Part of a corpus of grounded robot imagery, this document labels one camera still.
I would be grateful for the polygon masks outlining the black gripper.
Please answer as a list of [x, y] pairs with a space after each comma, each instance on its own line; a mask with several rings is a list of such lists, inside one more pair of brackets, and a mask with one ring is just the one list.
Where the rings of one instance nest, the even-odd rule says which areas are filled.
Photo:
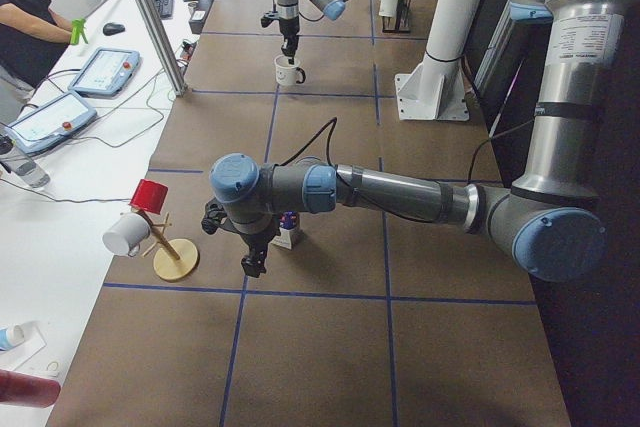
[[240, 236], [249, 248], [249, 252], [241, 260], [244, 273], [247, 276], [257, 276], [266, 272], [265, 261], [268, 245], [279, 234], [279, 221], [271, 219], [269, 224], [260, 232], [253, 234], [241, 233]]
[[283, 43], [281, 45], [282, 54], [288, 57], [289, 64], [293, 65], [295, 63], [295, 55], [299, 43], [299, 18], [280, 18], [278, 23], [280, 33], [283, 36]]

